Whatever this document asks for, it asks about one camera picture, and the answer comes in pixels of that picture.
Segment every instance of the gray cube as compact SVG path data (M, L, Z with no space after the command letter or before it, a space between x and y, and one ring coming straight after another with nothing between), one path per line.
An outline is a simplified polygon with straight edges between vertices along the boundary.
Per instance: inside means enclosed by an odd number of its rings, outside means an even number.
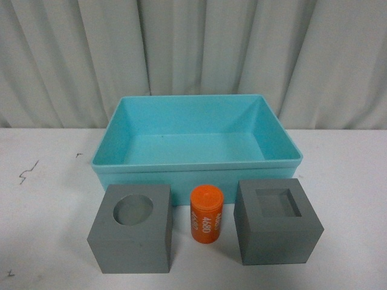
M169 185L109 185L87 241L103 273L168 273Z
M297 179L240 180L234 219L243 265L306 263L324 231Z

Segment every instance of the round hole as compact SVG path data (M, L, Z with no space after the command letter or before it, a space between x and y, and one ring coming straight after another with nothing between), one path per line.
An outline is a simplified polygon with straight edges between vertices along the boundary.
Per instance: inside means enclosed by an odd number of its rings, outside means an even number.
M122 225L137 225L152 213L153 203L144 195L128 195L114 207L114 219Z

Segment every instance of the orange battery cell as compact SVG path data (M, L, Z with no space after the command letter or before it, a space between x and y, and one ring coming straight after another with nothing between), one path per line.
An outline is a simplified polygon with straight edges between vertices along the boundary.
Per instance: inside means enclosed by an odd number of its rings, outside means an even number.
M220 234L223 192L216 186L196 187L190 197L191 233L199 243L212 243Z

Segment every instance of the black mark on table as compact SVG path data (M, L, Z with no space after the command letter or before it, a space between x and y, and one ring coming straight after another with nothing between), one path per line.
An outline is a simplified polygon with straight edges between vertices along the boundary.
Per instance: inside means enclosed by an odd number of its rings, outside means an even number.
M20 182L20 185L22 185L22 183L23 183L23 182L25 181L25 179L27 178L27 177L23 176L23 174L24 174L25 172L29 172L29 171L34 170L34 168L35 168L35 166L37 165L38 162L39 162L39 160L36 161L35 165L34 165L31 169L24 170L22 173L20 173L19 177L22 178L22 181Z

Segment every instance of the curtain fold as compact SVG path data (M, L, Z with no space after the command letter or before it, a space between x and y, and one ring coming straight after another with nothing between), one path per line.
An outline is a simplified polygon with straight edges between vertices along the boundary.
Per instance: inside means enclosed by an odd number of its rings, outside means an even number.
M125 95L262 94L286 128L387 129L387 1L0 0L0 127Z

